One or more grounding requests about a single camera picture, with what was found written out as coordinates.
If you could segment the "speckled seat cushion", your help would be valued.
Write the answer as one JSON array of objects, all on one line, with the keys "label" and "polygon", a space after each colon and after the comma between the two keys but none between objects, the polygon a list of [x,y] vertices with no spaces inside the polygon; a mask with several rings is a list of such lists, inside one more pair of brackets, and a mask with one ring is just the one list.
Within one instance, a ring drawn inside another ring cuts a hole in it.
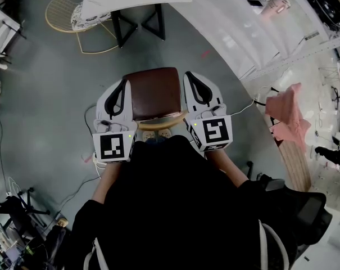
[{"label": "speckled seat cushion", "polygon": [[111,18],[111,13],[104,13],[87,19],[81,17],[83,3],[78,4],[71,15],[71,26],[74,32],[87,30]]}]

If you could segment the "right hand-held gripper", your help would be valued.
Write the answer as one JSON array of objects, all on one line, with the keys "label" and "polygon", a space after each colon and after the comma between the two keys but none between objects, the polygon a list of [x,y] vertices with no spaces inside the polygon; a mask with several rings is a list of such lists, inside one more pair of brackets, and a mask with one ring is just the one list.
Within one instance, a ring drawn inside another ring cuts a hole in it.
[{"label": "right hand-held gripper", "polygon": [[185,72],[183,84],[190,112],[185,117],[185,124],[197,150],[209,152],[228,147],[233,142],[232,119],[226,114],[219,87],[192,71]]}]

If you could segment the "light wooden stand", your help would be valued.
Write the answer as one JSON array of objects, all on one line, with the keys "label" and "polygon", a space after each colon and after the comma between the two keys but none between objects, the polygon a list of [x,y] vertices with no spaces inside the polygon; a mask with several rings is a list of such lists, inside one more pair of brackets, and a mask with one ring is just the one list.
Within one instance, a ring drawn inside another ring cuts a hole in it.
[{"label": "light wooden stand", "polygon": [[275,140],[275,142],[287,169],[292,188],[296,191],[308,192],[311,187],[311,178],[305,154],[293,141]]}]

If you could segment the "pink box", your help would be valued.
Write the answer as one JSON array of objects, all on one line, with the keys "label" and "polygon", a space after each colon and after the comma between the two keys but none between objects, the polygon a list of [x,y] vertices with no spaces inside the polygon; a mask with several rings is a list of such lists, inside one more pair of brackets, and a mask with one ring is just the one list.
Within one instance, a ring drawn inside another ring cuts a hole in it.
[{"label": "pink box", "polygon": [[270,17],[289,9],[290,6],[291,3],[289,0],[269,0],[261,14],[263,16]]}]

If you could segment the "black office chair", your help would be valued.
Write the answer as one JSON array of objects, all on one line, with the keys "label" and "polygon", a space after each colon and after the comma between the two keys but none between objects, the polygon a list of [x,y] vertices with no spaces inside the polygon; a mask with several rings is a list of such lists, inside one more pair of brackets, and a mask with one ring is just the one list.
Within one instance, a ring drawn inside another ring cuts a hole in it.
[{"label": "black office chair", "polygon": [[325,210],[327,198],[322,193],[300,192],[288,188],[283,179],[258,175],[257,181],[265,190],[274,211],[276,226],[289,234],[293,243],[292,260],[326,233],[333,215]]}]

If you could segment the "person's black shirt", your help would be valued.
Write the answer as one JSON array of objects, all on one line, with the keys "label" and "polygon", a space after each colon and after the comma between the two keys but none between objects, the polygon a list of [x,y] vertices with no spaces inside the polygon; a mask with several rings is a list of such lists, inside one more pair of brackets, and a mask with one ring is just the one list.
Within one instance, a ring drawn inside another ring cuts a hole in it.
[{"label": "person's black shirt", "polygon": [[185,137],[138,141],[104,204],[77,212],[65,270],[290,270],[272,208],[258,182],[236,187]]}]

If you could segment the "black glove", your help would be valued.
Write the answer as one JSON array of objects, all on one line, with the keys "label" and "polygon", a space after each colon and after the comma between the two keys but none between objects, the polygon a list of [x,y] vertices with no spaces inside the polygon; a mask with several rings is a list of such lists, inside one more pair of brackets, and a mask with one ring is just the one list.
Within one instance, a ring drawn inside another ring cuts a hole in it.
[{"label": "black glove", "polygon": [[340,166],[340,150],[331,150],[319,146],[315,148],[315,153]]}]

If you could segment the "black round machine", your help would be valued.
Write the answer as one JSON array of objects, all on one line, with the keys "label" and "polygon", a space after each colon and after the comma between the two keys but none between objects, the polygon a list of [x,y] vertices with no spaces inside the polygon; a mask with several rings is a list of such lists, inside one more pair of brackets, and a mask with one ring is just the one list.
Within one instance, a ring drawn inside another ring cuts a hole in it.
[{"label": "black round machine", "polygon": [[331,31],[340,32],[340,0],[307,0]]}]

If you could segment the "person's right forearm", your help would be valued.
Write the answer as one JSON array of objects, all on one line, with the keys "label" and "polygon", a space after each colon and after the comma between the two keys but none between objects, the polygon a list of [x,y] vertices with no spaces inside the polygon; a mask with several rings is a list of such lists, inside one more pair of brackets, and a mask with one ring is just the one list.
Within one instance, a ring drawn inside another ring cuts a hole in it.
[{"label": "person's right forearm", "polygon": [[208,161],[223,171],[236,187],[248,181],[247,176],[232,162],[223,149],[206,152],[205,156]]}]

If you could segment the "pink cloth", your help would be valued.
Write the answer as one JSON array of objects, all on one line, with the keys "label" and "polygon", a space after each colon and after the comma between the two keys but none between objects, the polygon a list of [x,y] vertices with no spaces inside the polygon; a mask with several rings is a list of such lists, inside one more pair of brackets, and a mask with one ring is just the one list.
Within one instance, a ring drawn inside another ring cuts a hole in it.
[{"label": "pink cloth", "polygon": [[276,96],[267,97],[265,114],[278,121],[270,128],[276,140],[294,142],[306,152],[305,135],[311,124],[303,118],[298,105],[297,95],[301,87],[301,83],[296,83]]}]

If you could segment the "brown seat wooden chair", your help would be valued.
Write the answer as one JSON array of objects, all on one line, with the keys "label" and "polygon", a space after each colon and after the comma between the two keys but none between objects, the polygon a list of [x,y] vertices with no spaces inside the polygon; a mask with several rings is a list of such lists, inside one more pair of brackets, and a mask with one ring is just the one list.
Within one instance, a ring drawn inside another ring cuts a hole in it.
[{"label": "brown seat wooden chair", "polygon": [[138,71],[123,79],[131,86],[133,120],[139,130],[159,131],[183,122],[188,112],[182,109],[176,68]]}]

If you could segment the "person's left forearm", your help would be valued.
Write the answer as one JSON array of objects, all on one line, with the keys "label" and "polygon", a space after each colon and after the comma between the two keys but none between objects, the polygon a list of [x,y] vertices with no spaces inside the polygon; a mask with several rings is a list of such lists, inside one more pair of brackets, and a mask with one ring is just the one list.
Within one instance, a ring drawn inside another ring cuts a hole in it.
[{"label": "person's left forearm", "polygon": [[121,169],[121,163],[109,163],[102,173],[101,180],[92,196],[92,200],[104,204],[107,192],[117,180]]}]

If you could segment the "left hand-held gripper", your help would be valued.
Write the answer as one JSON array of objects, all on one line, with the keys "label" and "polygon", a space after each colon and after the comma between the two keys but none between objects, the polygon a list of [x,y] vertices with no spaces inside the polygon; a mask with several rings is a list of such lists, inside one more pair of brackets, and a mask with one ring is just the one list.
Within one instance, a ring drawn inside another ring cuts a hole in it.
[{"label": "left hand-held gripper", "polygon": [[130,161],[138,124],[133,120],[130,81],[120,79],[98,99],[92,134],[97,160]]}]

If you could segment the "person's blue jeans legs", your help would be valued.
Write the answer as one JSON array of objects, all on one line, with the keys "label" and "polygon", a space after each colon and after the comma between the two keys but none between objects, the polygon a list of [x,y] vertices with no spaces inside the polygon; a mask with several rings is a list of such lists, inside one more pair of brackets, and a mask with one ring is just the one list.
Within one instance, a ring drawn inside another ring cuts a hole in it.
[{"label": "person's blue jeans legs", "polygon": [[150,137],[146,139],[144,142],[149,145],[157,145],[157,144],[165,142],[166,140],[167,140],[166,137],[160,136],[160,137]]}]

